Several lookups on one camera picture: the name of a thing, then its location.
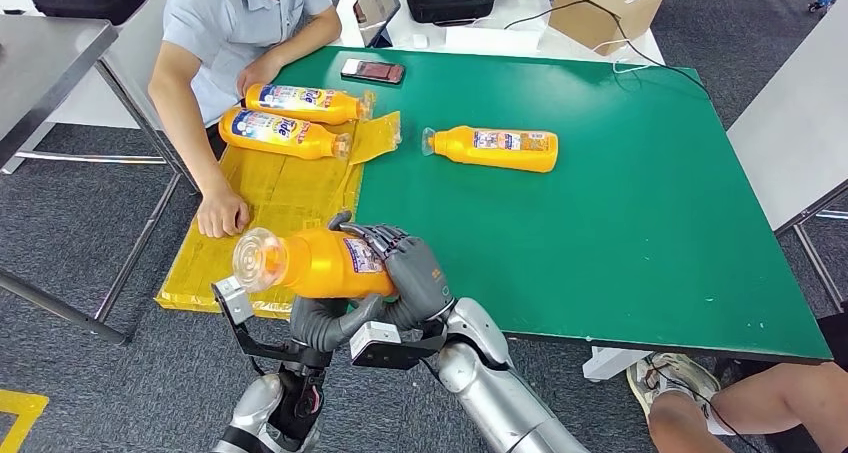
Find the cardboard box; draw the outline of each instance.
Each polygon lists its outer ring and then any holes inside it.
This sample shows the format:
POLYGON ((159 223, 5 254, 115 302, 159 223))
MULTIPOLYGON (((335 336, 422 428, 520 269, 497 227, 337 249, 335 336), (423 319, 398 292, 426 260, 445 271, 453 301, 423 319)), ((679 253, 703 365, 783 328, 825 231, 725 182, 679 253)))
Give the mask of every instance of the cardboard box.
MULTIPOLYGON (((651 27, 662 0, 554 0, 553 7, 576 3, 551 12, 548 24, 583 46, 593 49, 612 40, 621 40, 621 30, 628 39, 642 36, 651 27), (616 20, 621 24, 619 30, 616 20)), ((608 55, 621 48, 621 43, 604 45, 596 51, 608 55)))

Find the person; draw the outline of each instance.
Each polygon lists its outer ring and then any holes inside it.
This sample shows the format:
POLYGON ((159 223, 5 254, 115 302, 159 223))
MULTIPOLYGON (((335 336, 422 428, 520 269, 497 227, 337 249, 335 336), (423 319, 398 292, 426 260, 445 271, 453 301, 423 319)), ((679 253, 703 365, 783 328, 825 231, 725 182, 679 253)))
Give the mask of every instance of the person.
POLYGON ((848 453, 848 373, 835 363, 779 364, 720 390, 690 358, 664 353, 632 365, 627 380, 660 453, 727 453, 714 435, 771 434, 799 424, 822 452, 848 453))
POLYGON ((341 22, 331 0, 168 0, 163 24, 148 91, 203 195, 200 233, 240 233, 248 205, 221 172, 205 127, 249 86, 270 83, 281 68, 337 39, 341 22), (312 21, 293 34, 304 13, 312 21))

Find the sneaker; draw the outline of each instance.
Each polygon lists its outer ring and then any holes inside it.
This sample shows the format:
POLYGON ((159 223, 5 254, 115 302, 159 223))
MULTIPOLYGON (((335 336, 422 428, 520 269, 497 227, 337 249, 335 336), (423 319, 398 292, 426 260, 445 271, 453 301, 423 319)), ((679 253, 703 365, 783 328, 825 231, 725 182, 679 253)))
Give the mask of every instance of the sneaker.
POLYGON ((703 408, 706 400, 721 389, 718 380, 703 366, 677 353, 653 353, 639 360, 627 369, 627 383, 642 405, 646 419, 651 404, 666 391, 686 393, 703 408))

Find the man's arm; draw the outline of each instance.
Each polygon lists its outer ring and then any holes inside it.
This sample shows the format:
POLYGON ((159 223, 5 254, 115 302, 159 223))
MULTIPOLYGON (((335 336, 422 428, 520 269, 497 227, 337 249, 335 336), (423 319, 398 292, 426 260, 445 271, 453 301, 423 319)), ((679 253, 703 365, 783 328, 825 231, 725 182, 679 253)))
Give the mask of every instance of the man's arm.
POLYGON ((296 35, 271 48, 239 73, 236 87, 244 96, 250 85, 270 83, 280 70, 318 48, 336 40, 342 32, 342 22, 336 8, 330 6, 312 18, 296 35))
POLYGON ((188 167, 203 202, 197 218, 200 232, 220 238, 240 232, 249 220, 247 204, 230 188, 215 159, 191 80, 201 61, 183 47, 162 42, 148 91, 165 134, 188 167))

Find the silver robotic arm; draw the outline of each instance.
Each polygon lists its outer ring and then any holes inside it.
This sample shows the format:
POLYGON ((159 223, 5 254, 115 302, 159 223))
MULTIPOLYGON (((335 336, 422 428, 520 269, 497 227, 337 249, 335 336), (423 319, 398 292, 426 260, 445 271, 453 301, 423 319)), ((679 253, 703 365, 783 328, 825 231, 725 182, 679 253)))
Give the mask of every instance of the silver robotic arm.
POLYGON ((426 243, 394 227, 349 220, 349 213, 341 213, 330 225, 363 238, 383 260, 399 293, 384 308, 366 300, 359 314, 355 310, 347 319, 330 321, 344 305, 334 304, 330 309, 338 311, 330 314, 314 300, 296 298, 294 339, 275 356, 274 349, 256 343, 244 329, 252 309, 238 283, 230 278, 213 285, 244 352, 282 360, 280 373, 261 376, 242 396, 214 452, 309 451, 317 439, 324 368, 332 349, 356 331, 350 337, 354 365, 409 369, 438 354, 434 375, 456 395, 495 453, 588 453, 516 371, 506 338, 486 310, 472 298, 453 297, 426 243), (422 330, 422 338, 402 341, 399 331, 411 329, 422 330), (276 437, 268 425, 278 430, 276 437))
POLYGON ((447 318, 439 380, 459 399, 492 451, 588 453, 519 375, 489 314, 460 298, 447 318))

